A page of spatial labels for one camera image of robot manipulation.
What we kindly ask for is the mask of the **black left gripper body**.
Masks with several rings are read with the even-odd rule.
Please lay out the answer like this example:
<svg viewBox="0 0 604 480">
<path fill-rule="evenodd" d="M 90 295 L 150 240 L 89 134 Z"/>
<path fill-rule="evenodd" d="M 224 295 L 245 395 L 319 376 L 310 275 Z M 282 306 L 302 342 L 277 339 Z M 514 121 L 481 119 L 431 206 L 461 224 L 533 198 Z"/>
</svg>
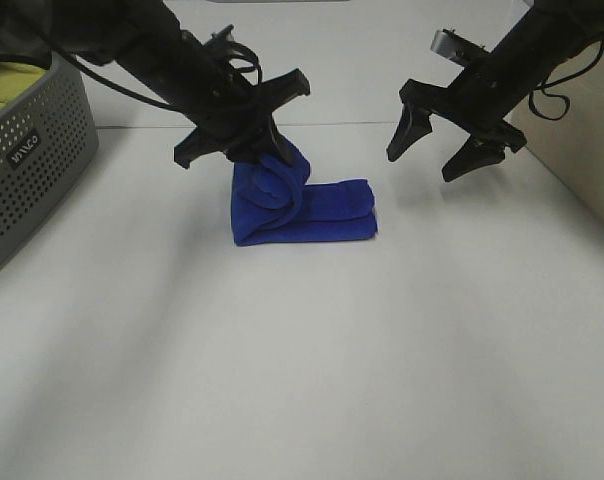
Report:
<svg viewBox="0 0 604 480">
<path fill-rule="evenodd" d="M 270 155 L 264 151 L 266 123 L 269 119 L 274 120 L 275 110 L 297 97 L 308 96 L 310 83 L 300 70 L 294 69 L 253 85 L 250 92 L 252 98 L 247 105 L 215 113 L 209 121 L 197 123 L 196 128 L 174 147 L 174 162 L 187 169 L 201 156 L 215 152 L 225 156 L 229 148 L 249 145 L 259 156 Z"/>
</svg>

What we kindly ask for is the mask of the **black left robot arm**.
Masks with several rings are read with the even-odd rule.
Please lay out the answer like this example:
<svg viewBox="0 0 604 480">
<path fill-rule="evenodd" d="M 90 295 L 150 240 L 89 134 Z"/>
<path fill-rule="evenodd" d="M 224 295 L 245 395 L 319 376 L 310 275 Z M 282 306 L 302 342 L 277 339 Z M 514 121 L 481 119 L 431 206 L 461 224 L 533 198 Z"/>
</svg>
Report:
<svg viewBox="0 0 604 480">
<path fill-rule="evenodd" d="M 182 167 L 214 152 L 234 163 L 269 154 L 291 167 L 273 113 L 309 95 L 309 81 L 298 69 L 265 80 L 232 30 L 200 42 L 162 1 L 0 1 L 2 50 L 53 51 L 119 93 L 188 118 L 195 128 L 174 149 Z"/>
</svg>

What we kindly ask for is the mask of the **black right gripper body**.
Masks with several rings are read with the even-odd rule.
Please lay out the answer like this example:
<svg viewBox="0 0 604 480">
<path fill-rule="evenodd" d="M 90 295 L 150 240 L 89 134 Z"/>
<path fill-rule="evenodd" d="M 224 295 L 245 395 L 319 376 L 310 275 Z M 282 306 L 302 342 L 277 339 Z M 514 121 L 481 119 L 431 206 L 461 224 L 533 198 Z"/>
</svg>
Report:
<svg viewBox="0 0 604 480">
<path fill-rule="evenodd" d="M 527 95 L 527 73 L 501 61 L 485 59 L 466 68 L 447 87 L 408 80 L 400 89 L 402 104 L 428 110 L 471 136 L 501 143 L 512 151 L 526 137 L 504 117 Z"/>
</svg>

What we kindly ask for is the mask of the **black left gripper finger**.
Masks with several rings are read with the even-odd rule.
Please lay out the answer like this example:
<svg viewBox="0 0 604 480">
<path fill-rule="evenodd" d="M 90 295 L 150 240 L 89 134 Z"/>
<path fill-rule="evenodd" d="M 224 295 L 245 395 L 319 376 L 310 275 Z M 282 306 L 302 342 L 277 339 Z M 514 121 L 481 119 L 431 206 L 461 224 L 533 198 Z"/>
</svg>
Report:
<svg viewBox="0 0 604 480">
<path fill-rule="evenodd" d="M 273 119 L 265 126 L 264 151 L 280 160 L 287 167 L 295 166 L 295 153 L 288 139 L 280 133 Z"/>
<path fill-rule="evenodd" d="M 257 164 L 259 154 L 249 146 L 236 146 L 225 151 L 226 158 L 232 163 Z"/>
</svg>

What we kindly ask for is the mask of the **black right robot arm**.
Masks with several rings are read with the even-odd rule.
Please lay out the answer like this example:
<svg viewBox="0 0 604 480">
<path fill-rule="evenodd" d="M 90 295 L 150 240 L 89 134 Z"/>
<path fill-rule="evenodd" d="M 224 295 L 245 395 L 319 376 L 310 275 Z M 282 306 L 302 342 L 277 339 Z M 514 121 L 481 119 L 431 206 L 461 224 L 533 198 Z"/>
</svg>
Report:
<svg viewBox="0 0 604 480">
<path fill-rule="evenodd" d="M 400 121 L 386 148 L 389 161 L 431 134 L 430 118 L 437 115 L 469 135 L 443 166 L 445 181 L 501 163 L 507 151 L 516 153 L 527 143 L 506 115 L 523 99 L 546 92 L 552 72 L 592 44 L 604 48 L 604 1 L 535 1 L 492 51 L 451 29 L 437 31 L 432 51 L 462 70 L 446 87 L 413 79 L 403 85 Z"/>
</svg>

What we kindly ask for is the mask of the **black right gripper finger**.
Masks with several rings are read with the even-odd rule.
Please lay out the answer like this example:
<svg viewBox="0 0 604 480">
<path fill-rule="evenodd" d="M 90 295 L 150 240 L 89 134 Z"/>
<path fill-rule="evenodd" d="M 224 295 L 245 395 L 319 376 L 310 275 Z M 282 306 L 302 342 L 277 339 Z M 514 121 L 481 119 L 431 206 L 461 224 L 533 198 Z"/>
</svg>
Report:
<svg viewBox="0 0 604 480">
<path fill-rule="evenodd" d="M 501 143 L 470 136 L 463 146 L 442 167 L 445 182 L 452 182 L 479 168 L 501 163 L 505 159 Z"/>
<path fill-rule="evenodd" d="M 414 143 L 432 133 L 431 112 L 404 104 L 397 129 L 386 148 L 390 162 L 397 161 Z"/>
</svg>

